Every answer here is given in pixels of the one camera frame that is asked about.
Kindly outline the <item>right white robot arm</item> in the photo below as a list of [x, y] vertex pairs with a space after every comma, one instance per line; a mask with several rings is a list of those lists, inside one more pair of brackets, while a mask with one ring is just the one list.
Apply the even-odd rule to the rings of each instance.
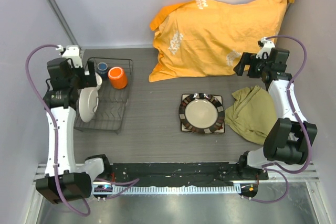
[[263, 147], [243, 154], [246, 161], [237, 166], [237, 173], [242, 179], [250, 179], [256, 169], [270, 166], [277, 166], [289, 174], [299, 174], [310, 164], [317, 127], [307, 122], [298, 106], [294, 78], [286, 72], [288, 57], [289, 51], [279, 48], [257, 54], [245, 52], [234, 67], [235, 73], [241, 76], [245, 66], [249, 66], [247, 75], [262, 79], [278, 116]]

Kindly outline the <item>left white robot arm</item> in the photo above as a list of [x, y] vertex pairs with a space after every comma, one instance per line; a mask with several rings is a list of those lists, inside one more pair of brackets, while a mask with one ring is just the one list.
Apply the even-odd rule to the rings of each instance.
[[86, 158], [80, 167], [75, 162], [73, 139], [78, 91], [97, 86], [92, 60], [87, 67], [85, 71], [64, 57], [47, 63], [49, 78], [43, 106], [49, 125], [49, 151], [45, 175], [36, 181], [36, 189], [52, 204], [86, 199], [91, 195], [94, 180], [105, 182], [112, 174], [104, 154]]

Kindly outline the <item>white round plate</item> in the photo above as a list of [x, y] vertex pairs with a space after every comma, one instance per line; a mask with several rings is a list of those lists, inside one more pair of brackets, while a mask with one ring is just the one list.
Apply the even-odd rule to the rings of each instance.
[[84, 88], [79, 96], [79, 115], [83, 122], [88, 123], [95, 115], [99, 103], [96, 88]]

